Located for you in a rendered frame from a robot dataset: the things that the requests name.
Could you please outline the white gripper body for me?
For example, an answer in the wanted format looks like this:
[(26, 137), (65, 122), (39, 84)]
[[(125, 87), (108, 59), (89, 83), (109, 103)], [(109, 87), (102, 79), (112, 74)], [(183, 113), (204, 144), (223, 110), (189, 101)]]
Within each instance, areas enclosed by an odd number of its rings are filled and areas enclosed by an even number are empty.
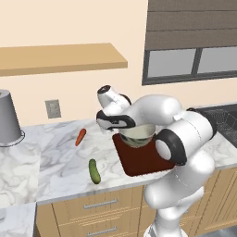
[(99, 125), (99, 128), (101, 130), (101, 132), (118, 132), (119, 130), (118, 129), (115, 129), (115, 128), (104, 128), (102, 126)]

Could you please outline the pale green bowl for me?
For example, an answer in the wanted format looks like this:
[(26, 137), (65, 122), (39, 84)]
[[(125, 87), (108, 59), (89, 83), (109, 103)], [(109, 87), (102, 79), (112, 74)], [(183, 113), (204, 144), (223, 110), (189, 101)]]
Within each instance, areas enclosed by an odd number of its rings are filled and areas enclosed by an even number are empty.
[(139, 148), (149, 144), (156, 132), (153, 124), (144, 124), (130, 129), (119, 129), (121, 140), (128, 146)]

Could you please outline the dark red tray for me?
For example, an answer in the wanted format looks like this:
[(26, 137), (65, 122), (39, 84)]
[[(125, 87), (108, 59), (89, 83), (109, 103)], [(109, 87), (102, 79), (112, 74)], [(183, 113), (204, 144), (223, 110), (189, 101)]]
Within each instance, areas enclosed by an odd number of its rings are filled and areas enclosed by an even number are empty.
[(124, 172), (131, 177), (174, 168), (174, 164), (163, 159), (156, 151), (155, 139), (149, 144), (133, 148), (125, 144), (118, 133), (112, 136)]

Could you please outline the orange carrot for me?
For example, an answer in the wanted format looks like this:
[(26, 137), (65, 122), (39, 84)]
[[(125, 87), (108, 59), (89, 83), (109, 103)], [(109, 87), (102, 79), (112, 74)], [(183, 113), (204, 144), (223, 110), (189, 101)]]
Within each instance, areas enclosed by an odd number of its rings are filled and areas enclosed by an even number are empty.
[(86, 134), (86, 129), (81, 129), (76, 139), (75, 145), (78, 146)]

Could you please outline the green cucumber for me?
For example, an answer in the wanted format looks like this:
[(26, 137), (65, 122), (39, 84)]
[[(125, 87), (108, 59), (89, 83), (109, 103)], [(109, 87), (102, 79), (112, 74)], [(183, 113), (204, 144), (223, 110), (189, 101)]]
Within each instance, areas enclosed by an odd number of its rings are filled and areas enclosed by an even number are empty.
[(101, 181), (101, 177), (96, 166), (96, 161), (94, 159), (91, 159), (89, 161), (89, 173), (90, 173), (90, 177), (93, 183), (99, 184)]

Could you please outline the wooden drawer front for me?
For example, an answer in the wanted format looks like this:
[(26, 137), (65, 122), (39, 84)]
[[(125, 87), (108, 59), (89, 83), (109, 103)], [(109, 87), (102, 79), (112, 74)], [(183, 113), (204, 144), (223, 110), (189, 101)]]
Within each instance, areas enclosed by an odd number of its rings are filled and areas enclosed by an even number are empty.
[[(88, 218), (94, 215), (113, 213), (117, 210), (128, 210), (141, 205), (143, 187), (137, 186), (127, 189), (120, 189), (109, 193), (99, 193), (71, 200), (54, 202), (53, 208), (56, 220), (59, 225), (70, 223), (81, 218)], [(97, 208), (83, 209), (83, 205), (92, 205), (111, 201), (117, 198), (116, 204), (99, 206)]]
[(136, 237), (139, 217), (140, 209), (136, 208), (62, 224), (59, 226), (59, 232), (61, 237), (87, 237), (87, 232), (102, 231), (117, 226), (116, 231), (93, 237)]

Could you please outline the dark framed window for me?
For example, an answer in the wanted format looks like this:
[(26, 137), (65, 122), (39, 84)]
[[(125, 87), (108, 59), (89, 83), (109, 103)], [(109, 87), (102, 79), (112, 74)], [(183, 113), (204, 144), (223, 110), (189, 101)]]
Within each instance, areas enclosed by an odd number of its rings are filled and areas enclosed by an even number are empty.
[(237, 78), (237, 46), (146, 50), (142, 85)]

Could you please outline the grey metal conical container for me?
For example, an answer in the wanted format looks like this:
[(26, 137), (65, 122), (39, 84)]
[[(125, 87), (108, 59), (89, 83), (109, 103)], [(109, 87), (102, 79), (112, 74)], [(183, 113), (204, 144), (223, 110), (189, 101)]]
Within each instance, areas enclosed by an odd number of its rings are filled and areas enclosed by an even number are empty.
[(0, 147), (10, 147), (20, 143), (25, 132), (19, 120), (9, 90), (0, 89)]

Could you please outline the wooden cabinet door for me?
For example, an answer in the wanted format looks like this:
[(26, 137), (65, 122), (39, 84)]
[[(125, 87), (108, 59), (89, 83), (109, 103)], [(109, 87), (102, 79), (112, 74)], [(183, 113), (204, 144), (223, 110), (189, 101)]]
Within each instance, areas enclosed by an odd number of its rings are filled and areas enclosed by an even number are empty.
[(217, 230), (219, 226), (218, 215), (221, 212), (222, 205), (227, 199), (231, 176), (231, 168), (218, 170), (215, 171), (214, 175), (206, 182), (206, 202), (199, 224), (194, 233), (195, 235)]
[(231, 183), (224, 195), (217, 222), (221, 228), (237, 225), (237, 176), (231, 179)]

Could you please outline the brown window blind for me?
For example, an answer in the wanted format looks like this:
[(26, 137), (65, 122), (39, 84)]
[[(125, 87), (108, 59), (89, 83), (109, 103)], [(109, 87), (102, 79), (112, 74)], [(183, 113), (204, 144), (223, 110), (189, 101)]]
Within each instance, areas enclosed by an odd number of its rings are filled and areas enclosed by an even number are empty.
[(237, 45), (237, 0), (148, 0), (145, 49)]

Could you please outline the grey wall outlet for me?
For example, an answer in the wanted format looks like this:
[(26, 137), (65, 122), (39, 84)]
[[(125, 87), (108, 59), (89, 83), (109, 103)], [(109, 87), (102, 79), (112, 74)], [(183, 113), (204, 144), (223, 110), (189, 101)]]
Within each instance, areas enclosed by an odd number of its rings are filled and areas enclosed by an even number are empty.
[(50, 119), (57, 119), (61, 117), (59, 100), (48, 100), (45, 101), (47, 116)]

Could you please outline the wooden wall shelf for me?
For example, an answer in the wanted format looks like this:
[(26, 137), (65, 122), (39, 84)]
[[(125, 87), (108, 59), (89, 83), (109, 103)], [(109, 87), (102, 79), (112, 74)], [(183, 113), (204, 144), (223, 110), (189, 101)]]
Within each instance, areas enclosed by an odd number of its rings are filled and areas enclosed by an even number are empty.
[(111, 43), (0, 47), (0, 77), (127, 66), (128, 61)]

